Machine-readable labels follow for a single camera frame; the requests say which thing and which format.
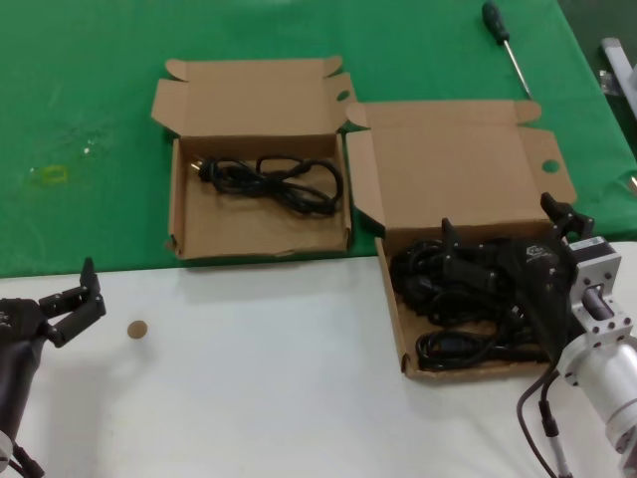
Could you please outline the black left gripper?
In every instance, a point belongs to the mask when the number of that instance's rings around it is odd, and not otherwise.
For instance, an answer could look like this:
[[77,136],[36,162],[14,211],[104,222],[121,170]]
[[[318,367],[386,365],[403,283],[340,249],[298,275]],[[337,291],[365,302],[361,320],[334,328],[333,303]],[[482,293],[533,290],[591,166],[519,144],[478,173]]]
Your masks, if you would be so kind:
[[65,346],[106,314],[100,298],[100,281],[94,261],[87,257],[76,288],[39,300],[1,300],[1,344],[30,342],[45,336],[48,318],[44,312],[70,312],[49,326],[47,339],[56,348]]

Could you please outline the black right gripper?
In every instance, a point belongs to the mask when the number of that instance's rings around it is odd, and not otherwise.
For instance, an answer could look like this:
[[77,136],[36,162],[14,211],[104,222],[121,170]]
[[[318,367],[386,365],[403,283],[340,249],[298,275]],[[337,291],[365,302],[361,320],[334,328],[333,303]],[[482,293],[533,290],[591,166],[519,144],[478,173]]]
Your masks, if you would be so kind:
[[[592,237],[594,219],[578,213],[570,203],[544,192],[540,207],[552,223],[549,238]],[[444,278],[497,293],[500,267],[511,280],[516,305],[529,320],[540,347],[551,361],[558,361],[578,328],[569,299],[572,273],[561,248],[551,241],[521,238],[464,244],[448,218],[442,219],[441,231]]]

